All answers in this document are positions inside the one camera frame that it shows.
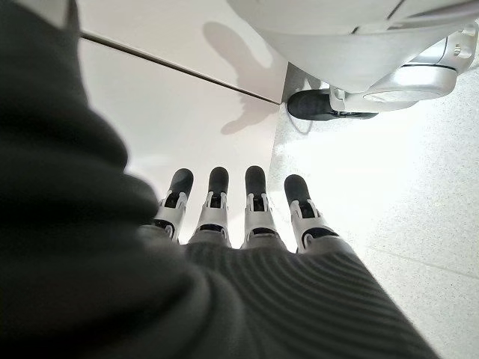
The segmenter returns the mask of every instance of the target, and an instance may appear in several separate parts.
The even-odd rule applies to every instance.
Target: caster wheel
[[[372,118],[377,113],[341,112],[331,108],[329,90],[304,90],[292,95],[286,104],[287,111],[300,120],[328,121],[333,118]]]

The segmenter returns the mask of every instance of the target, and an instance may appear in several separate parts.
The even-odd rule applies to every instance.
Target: black fingertip
[[[228,194],[228,183],[230,177],[228,171],[223,167],[214,168],[210,174],[208,192]]]
[[[193,187],[193,179],[193,173],[188,168],[181,168],[174,173],[170,190],[173,193],[184,192],[189,197]]]
[[[306,181],[297,174],[291,174],[284,180],[284,193],[288,206],[291,206],[294,200],[304,202],[311,199]]]
[[[245,174],[246,195],[252,193],[261,196],[266,193],[266,177],[263,168],[259,166],[251,166],[246,170]]]

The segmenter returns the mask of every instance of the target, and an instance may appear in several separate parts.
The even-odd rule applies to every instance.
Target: speckled floor
[[[478,92],[476,57],[449,96],[370,120],[309,123],[282,105],[269,169],[288,248],[296,244],[283,181],[297,173],[444,358],[479,353]]]

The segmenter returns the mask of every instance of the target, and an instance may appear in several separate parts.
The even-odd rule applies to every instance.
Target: robotic hand
[[[263,169],[258,166],[248,168],[245,184],[245,241],[242,249],[270,247],[286,250],[269,207]],[[192,185],[192,172],[185,168],[178,170],[166,197],[160,201],[158,214],[153,220],[153,225],[162,228],[171,241],[176,243]],[[349,246],[327,225],[316,209],[302,177],[293,174],[286,178],[284,191],[290,206],[298,253],[324,253],[337,246],[348,250]],[[190,243],[212,242],[231,246],[228,237],[227,195],[228,172],[222,167],[214,168],[210,174],[207,199]]]

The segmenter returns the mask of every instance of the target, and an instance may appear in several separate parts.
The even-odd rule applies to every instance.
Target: robotic finger
[[[266,195],[266,179],[261,167],[251,166],[246,171],[246,208],[244,248],[255,235],[274,235],[279,239]]]
[[[159,202],[153,225],[166,231],[178,243],[178,234],[186,212],[186,203],[193,186],[193,173],[181,168],[173,175],[166,197]]]
[[[316,209],[308,186],[301,176],[292,174],[287,177],[284,181],[284,192],[290,206],[298,253],[311,252],[310,247],[318,243],[317,239],[333,237],[333,242],[337,242],[336,239],[341,241],[339,235],[327,225],[323,215]]]
[[[204,230],[218,232],[230,247],[228,235],[228,194],[229,176],[223,167],[214,168],[210,174],[207,199],[201,210],[195,235]]]

